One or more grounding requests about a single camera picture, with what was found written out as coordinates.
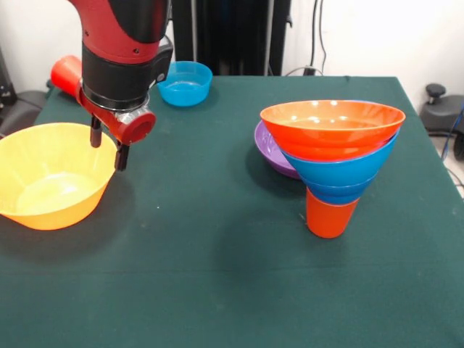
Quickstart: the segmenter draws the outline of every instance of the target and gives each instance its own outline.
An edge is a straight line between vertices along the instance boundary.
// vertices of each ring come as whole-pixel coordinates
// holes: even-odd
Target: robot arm
[[[102,123],[118,142],[115,167],[124,170],[129,146],[152,130],[148,91],[165,79],[173,47],[160,47],[170,0],[69,0],[83,28],[83,79],[76,93],[92,115],[91,145]]]

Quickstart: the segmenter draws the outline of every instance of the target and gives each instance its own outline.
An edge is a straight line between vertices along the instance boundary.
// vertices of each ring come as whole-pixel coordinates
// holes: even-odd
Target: plastic cup
[[[340,205],[325,203],[315,197],[307,188],[307,227],[318,237],[336,238],[345,231],[358,202],[359,199]]]
[[[52,83],[74,97],[77,95],[81,78],[82,62],[75,56],[61,58],[51,69]]]

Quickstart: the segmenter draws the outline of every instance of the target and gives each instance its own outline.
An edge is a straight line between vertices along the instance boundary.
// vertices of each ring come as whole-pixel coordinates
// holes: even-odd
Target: orange bowl
[[[0,214],[36,230],[73,225],[97,206],[115,172],[116,146],[90,127],[48,123],[0,140]]]
[[[403,111],[369,101],[278,104],[261,118],[279,147],[302,160],[350,160],[380,149],[405,121]]]

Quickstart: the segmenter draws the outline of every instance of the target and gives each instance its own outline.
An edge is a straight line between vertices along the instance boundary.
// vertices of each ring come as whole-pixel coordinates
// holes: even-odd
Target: stack of bowls and cup
[[[261,118],[307,186],[308,228],[335,238],[390,155],[405,114],[369,101],[313,100],[273,105]]]

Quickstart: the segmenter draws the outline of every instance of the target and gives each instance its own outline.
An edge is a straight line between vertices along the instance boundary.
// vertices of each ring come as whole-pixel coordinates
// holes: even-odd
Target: bowl
[[[318,183],[304,182],[311,193],[319,200],[329,204],[349,204],[359,199],[364,190],[372,183],[375,176],[363,183],[350,186],[327,186]]]
[[[290,165],[282,151],[278,148],[263,121],[260,121],[254,130],[254,143],[272,168],[280,174],[293,179],[299,179],[297,171]]]
[[[380,149],[405,121],[403,111],[369,101],[313,100],[273,105],[261,118],[287,154],[343,161]]]
[[[49,123],[0,140],[0,214],[36,230],[56,230],[88,216],[115,168],[116,146],[101,135],[93,148],[90,128]]]
[[[325,186],[357,185],[377,174],[392,152],[398,134],[395,134],[386,145],[371,154],[346,161],[311,162],[293,157],[285,152],[283,155],[304,182]]]
[[[197,62],[173,62],[166,80],[157,84],[161,97],[176,107],[191,107],[203,102],[212,81],[211,70]]]

